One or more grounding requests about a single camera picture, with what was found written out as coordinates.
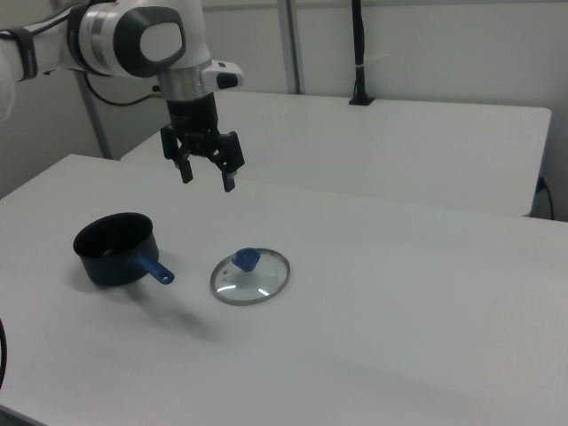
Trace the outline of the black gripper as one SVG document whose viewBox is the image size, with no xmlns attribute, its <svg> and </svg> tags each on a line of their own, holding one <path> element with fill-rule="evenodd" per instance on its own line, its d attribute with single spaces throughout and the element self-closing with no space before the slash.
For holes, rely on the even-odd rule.
<svg viewBox="0 0 568 426">
<path fill-rule="evenodd" d="M 245 164 L 236 132 L 219 134 L 215 95 L 187 101 L 166 101 L 170 124 L 160 130 L 164 158 L 172 160 L 184 184 L 193 180 L 189 154 L 210 157 L 222 174 L 226 193 L 235 188 L 234 178 Z"/>
</svg>

